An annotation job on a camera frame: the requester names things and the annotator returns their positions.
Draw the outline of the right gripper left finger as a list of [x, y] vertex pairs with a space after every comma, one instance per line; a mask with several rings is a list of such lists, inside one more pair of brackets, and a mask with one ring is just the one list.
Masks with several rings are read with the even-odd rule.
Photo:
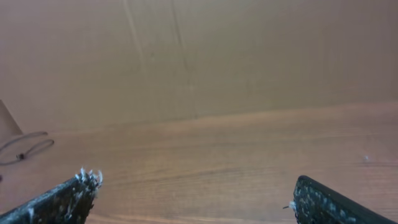
[[84, 223], [103, 184], [101, 171], [80, 173], [1, 215], [1, 223]]

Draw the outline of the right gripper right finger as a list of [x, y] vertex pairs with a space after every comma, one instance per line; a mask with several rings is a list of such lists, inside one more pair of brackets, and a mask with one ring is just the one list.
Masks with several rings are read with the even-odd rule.
[[397, 224], [306, 175], [298, 177], [293, 196], [284, 208], [298, 224]]

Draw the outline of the black cable silver plug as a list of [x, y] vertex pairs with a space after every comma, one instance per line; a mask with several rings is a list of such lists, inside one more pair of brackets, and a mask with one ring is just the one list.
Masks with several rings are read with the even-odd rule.
[[[46, 131], [37, 131], [1, 143], [1, 166], [17, 164], [51, 148], [55, 140], [48, 138], [48, 135]], [[3, 154], [10, 149], [16, 153], [15, 158], [4, 158]]]

